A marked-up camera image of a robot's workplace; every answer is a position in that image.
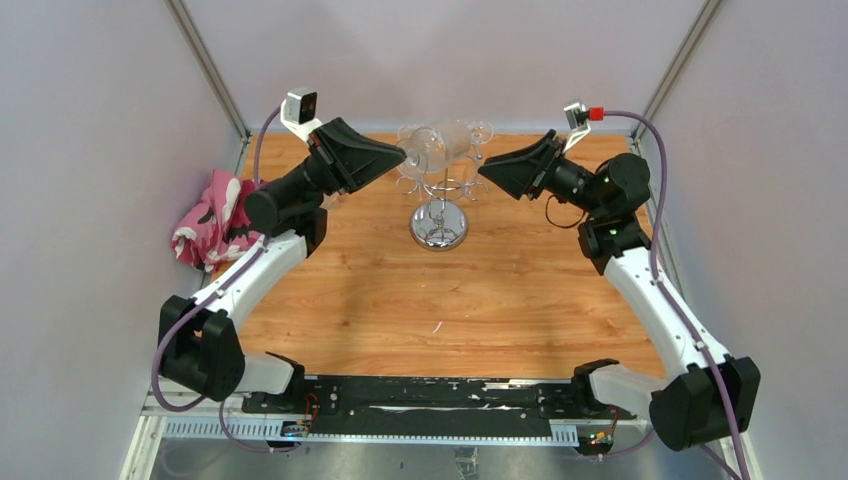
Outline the patterned clear wine glass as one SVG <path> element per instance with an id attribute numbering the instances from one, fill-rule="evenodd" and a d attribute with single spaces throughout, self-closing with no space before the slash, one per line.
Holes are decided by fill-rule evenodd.
<path id="1" fill-rule="evenodd" d="M 342 195 L 338 192 L 329 195 L 325 194 L 320 207 L 324 210 L 332 211 L 340 206 L 341 199 Z"/>

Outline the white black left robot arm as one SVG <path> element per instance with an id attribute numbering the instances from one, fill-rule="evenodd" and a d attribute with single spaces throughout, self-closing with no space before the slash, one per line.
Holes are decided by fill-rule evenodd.
<path id="1" fill-rule="evenodd" d="M 402 148 L 368 138 L 340 117 L 283 124 L 309 153 L 248 197 L 249 226 L 259 239 L 217 280 L 162 306 L 151 388 L 168 411 L 222 402 L 235 393 L 268 393 L 283 413 L 304 405 L 301 365 L 272 353 L 245 354 L 239 330 L 271 288 L 321 245 L 328 217 L 324 200 L 361 190 L 407 158 Z"/>

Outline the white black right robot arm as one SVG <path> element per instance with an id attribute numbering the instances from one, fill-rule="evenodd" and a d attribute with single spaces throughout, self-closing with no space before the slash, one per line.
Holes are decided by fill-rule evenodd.
<path id="1" fill-rule="evenodd" d="M 573 408 L 589 418 L 625 410 L 648 421 L 673 451 L 738 439 L 749 428 L 761 373 L 710 334 L 667 281 L 636 214 L 650 197 L 646 160 L 621 153 L 590 171 L 567 158 L 566 146 L 549 131 L 486 159 L 478 172 L 515 199 L 548 192 L 586 214 L 577 226 L 583 256 L 626 300 L 665 370 L 657 378 L 612 359 L 581 365 L 572 377 Z"/>

